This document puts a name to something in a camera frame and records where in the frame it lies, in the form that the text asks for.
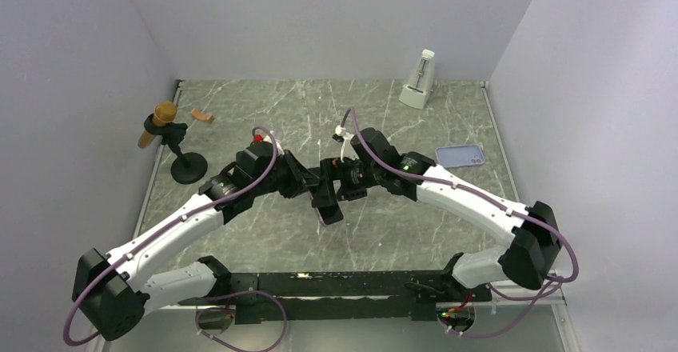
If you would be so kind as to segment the black phone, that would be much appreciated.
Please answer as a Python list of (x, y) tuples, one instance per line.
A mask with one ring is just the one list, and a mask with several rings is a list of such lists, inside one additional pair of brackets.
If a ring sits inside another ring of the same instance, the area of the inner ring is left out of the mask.
[(344, 215), (339, 205), (315, 208), (321, 226), (329, 226), (341, 222)]

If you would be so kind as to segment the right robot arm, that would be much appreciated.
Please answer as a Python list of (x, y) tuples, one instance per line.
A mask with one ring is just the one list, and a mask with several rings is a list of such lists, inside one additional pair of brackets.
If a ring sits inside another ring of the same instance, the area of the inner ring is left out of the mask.
[(563, 242), (551, 206), (526, 206), (490, 194), (447, 171), (420, 153), (399, 154), (373, 128), (355, 136), (337, 126), (333, 139), (351, 146), (355, 158), (340, 155), (321, 161), (312, 205), (325, 223), (341, 220), (340, 201), (367, 196), (379, 186), (395, 196), (430, 204), (490, 234), (493, 248), (452, 257), (441, 277), (442, 293), (461, 300), (472, 289), (509, 280), (543, 298), (558, 289), (550, 273)]

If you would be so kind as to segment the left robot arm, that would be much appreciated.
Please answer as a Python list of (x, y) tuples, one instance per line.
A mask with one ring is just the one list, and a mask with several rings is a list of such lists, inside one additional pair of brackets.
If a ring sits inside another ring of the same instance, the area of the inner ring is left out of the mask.
[(143, 235), (104, 254), (92, 248), (79, 259), (72, 300), (94, 327), (114, 340), (135, 327), (160, 297), (155, 271), (200, 237), (247, 211), (256, 198), (294, 198), (316, 187), (319, 168), (304, 167), (288, 150), (252, 142), (180, 208)]

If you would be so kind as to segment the lilac phone case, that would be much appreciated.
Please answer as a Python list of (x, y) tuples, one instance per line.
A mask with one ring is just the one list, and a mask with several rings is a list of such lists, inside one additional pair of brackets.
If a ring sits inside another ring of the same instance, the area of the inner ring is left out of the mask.
[(435, 149), (437, 163), (445, 168), (481, 166), (485, 156), (478, 145), (443, 146)]

